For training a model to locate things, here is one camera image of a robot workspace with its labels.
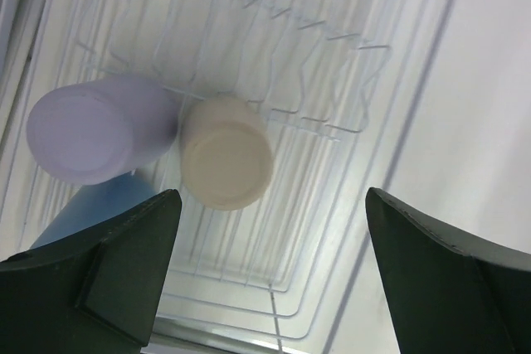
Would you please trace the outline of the blue plastic cup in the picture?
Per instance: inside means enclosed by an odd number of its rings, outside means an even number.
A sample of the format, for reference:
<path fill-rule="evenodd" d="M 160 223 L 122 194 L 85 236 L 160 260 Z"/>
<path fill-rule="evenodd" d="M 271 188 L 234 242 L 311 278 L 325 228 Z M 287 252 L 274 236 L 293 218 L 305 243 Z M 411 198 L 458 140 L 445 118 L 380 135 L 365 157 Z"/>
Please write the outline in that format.
<path fill-rule="evenodd" d="M 61 209 L 30 249 L 107 221 L 155 196 L 153 187 L 137 175 L 125 173 L 109 181 L 83 186 Z"/>

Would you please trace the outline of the beige plastic cup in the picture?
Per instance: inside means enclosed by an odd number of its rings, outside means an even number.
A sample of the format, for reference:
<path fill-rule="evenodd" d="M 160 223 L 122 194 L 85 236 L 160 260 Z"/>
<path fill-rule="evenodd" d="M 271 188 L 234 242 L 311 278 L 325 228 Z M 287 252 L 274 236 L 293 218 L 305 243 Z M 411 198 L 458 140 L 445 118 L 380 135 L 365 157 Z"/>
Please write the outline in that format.
<path fill-rule="evenodd" d="M 218 96 L 193 105 L 180 135 L 184 186 L 204 206 L 234 211 L 270 185 L 274 156 L 260 115 L 243 99 Z"/>

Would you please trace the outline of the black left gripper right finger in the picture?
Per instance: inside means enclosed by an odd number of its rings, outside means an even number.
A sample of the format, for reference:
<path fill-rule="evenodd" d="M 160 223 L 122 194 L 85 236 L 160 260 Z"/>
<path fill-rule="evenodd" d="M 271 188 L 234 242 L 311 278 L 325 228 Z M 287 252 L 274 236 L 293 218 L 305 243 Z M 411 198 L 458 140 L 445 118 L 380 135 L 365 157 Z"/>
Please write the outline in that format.
<path fill-rule="evenodd" d="M 528 353 L 530 256 L 379 188 L 368 230 L 402 353 Z"/>

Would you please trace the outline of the lilac plastic cup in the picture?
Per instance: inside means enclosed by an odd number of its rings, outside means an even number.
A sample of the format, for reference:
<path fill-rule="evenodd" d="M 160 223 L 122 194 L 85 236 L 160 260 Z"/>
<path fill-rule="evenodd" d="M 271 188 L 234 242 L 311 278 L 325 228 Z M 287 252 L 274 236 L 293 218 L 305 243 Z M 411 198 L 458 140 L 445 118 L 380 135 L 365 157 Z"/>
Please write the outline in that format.
<path fill-rule="evenodd" d="M 28 115 L 27 143 L 51 176 L 95 185 L 161 158 L 177 136 L 178 111 L 158 82 L 113 75 L 43 95 Z"/>

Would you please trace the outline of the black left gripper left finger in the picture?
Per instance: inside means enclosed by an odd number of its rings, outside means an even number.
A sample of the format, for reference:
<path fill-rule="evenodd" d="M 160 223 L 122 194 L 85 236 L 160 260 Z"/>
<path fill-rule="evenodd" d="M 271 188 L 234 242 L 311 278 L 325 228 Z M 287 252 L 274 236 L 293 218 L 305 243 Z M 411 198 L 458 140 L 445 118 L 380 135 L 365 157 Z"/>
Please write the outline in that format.
<path fill-rule="evenodd" d="M 1 263 L 3 353 L 139 353 L 149 344 L 182 210 L 169 189 Z"/>

